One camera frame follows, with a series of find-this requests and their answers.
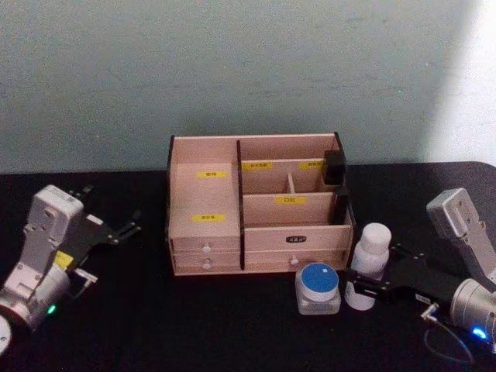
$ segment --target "wooden drawer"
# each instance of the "wooden drawer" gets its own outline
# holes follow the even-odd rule
[[[348,250],[351,239],[347,225],[246,228],[245,251]]]
[[[238,236],[176,238],[172,241],[174,253],[239,252]]]
[[[246,252],[245,265],[250,271],[297,271],[312,262],[325,262],[339,270],[345,254],[345,250]]]
[[[174,264],[186,273],[233,271],[239,269],[239,253],[178,253],[174,254]]]

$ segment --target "wooden desk organizer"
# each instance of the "wooden desk organizer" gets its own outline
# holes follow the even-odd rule
[[[176,275],[347,266],[355,223],[346,168],[324,161],[337,154],[344,162],[337,133],[170,144],[166,235]],[[322,172],[339,178],[339,169],[343,182],[324,184]]]

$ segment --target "drawer pull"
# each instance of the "drawer pull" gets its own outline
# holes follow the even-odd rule
[[[212,248],[210,247],[210,244],[206,243],[202,248],[201,251],[203,253],[210,253],[212,251]]]
[[[293,266],[296,266],[300,263],[300,261],[298,260],[298,258],[296,258],[295,255],[293,255],[293,257],[291,258],[291,261],[289,261],[289,263]]]
[[[205,261],[203,261],[203,264],[201,266],[204,270],[210,270],[212,268],[212,262],[210,261],[209,258],[206,258]]]

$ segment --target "black tabletop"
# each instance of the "black tabletop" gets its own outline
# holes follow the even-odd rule
[[[65,190],[93,184],[87,212],[119,227],[143,211],[143,233],[117,247],[96,249],[84,269],[98,283],[60,306],[3,360],[4,370],[463,370],[423,345],[421,303],[377,302],[357,312],[299,315],[294,274],[176,277],[164,245],[164,171],[0,176],[0,281],[19,259],[32,196],[47,184]],[[395,242],[430,255],[429,264],[467,275],[425,212],[447,188],[468,190],[496,243],[496,168],[481,163],[350,167],[359,228],[387,225]],[[470,335],[475,370],[494,370],[496,357]],[[463,357],[442,332],[441,351]]]

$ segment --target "round container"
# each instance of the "round container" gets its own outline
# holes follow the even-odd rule
[[[336,314],[341,305],[339,277],[325,263],[310,263],[296,273],[298,310],[303,315]]]
[[[301,292],[313,301],[328,301],[338,290],[338,274],[325,263],[310,263],[301,271]]]

